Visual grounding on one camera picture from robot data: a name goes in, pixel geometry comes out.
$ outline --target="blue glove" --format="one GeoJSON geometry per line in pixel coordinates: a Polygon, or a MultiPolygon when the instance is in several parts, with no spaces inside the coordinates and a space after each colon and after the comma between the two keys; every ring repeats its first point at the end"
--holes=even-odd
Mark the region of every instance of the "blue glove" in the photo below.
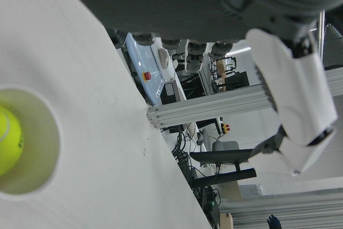
{"type": "Polygon", "coordinates": [[[282,229],[279,219],[277,219],[274,215],[271,215],[267,219],[267,223],[269,225],[269,229],[282,229]]]}

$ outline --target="metal pole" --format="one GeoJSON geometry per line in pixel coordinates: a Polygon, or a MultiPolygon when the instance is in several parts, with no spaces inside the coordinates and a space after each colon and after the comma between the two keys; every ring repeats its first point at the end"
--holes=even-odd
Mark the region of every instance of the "metal pole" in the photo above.
{"type": "Polygon", "coordinates": [[[320,60],[323,61],[324,36],[325,36],[325,10],[319,13],[318,18],[318,50],[320,60]]]}

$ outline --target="white plastic casing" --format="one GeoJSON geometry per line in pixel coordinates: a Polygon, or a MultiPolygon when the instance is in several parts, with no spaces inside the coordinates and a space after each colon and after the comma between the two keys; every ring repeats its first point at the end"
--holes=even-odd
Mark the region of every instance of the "white plastic casing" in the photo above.
{"type": "Polygon", "coordinates": [[[292,51],[278,37],[259,29],[250,30],[247,41],[287,134],[280,152],[260,153],[249,161],[257,170],[266,172],[303,172],[320,156],[334,130],[318,145],[308,144],[337,119],[318,53],[293,58],[292,51]]]}
{"type": "Polygon", "coordinates": [[[168,51],[164,48],[159,48],[158,52],[159,52],[159,59],[160,59],[160,63],[161,63],[162,68],[167,69],[168,63],[169,63],[168,51]]]}
{"type": "Polygon", "coordinates": [[[186,47],[185,47],[184,69],[187,72],[196,73],[196,72],[200,71],[203,68],[204,54],[202,56],[198,56],[199,60],[192,60],[188,56],[188,44],[189,44],[189,40],[187,40],[186,47]]]}

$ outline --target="cup rim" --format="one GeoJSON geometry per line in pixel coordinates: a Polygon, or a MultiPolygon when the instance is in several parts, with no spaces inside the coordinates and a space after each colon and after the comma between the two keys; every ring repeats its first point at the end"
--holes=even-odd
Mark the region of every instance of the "cup rim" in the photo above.
{"type": "Polygon", "coordinates": [[[12,193],[5,193],[3,191],[0,190],[0,198],[4,199],[4,200],[8,200],[8,201],[23,201],[26,200],[42,191],[44,191],[50,184],[51,182],[54,180],[54,178],[56,177],[56,173],[58,170],[58,167],[60,166],[61,163],[61,153],[62,153],[62,148],[63,148],[63,144],[62,144],[62,127],[61,124],[59,122],[58,116],[55,112],[55,110],[53,109],[52,105],[50,104],[50,102],[38,91],[33,90],[30,87],[27,86],[22,86],[22,85],[16,85],[16,84],[3,84],[0,85],[0,92],[1,91],[5,91],[5,90],[17,90],[17,91],[22,91],[25,92],[27,94],[32,95],[33,97],[37,98],[39,101],[41,101],[43,103],[43,105],[45,105],[45,107],[47,108],[47,110],[49,111],[49,113],[51,114],[54,122],[55,122],[55,126],[57,128],[57,136],[58,136],[58,153],[57,153],[57,160],[56,160],[56,164],[55,167],[52,171],[52,173],[50,174],[50,177],[39,187],[37,187],[36,189],[29,191],[27,193],[20,193],[20,194],[12,194],[12,193]]]}

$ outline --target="metal frame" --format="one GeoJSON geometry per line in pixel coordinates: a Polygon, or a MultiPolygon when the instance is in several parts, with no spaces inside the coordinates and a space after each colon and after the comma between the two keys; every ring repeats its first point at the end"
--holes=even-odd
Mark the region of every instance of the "metal frame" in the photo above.
{"type": "Polygon", "coordinates": [[[325,37],[325,10],[319,13],[318,17],[318,51],[320,60],[323,61],[324,37],[325,37]]]}
{"type": "MultiPolygon", "coordinates": [[[[332,96],[343,94],[343,68],[325,72],[332,96]]],[[[155,128],[212,119],[223,114],[241,114],[270,108],[261,85],[150,107],[147,117],[155,128]]]]}

